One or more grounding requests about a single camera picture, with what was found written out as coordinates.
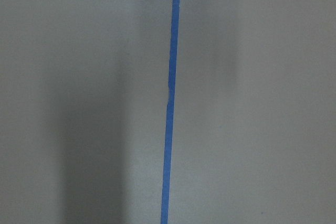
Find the blue tape line lengthwise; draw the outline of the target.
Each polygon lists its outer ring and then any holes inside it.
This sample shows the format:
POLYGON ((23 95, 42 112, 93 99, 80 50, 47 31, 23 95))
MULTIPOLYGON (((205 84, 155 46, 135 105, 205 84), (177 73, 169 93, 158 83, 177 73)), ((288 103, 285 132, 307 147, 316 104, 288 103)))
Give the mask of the blue tape line lengthwise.
POLYGON ((168 224, 169 222, 176 65, 177 65, 177 51, 178 51, 178 39, 179 39, 179 31, 178 31, 179 17, 180 17, 180 0, 172 0, 169 74, 168 74, 168 86, 167 86, 168 98, 167 98, 166 120, 165 120, 160 224, 168 224))

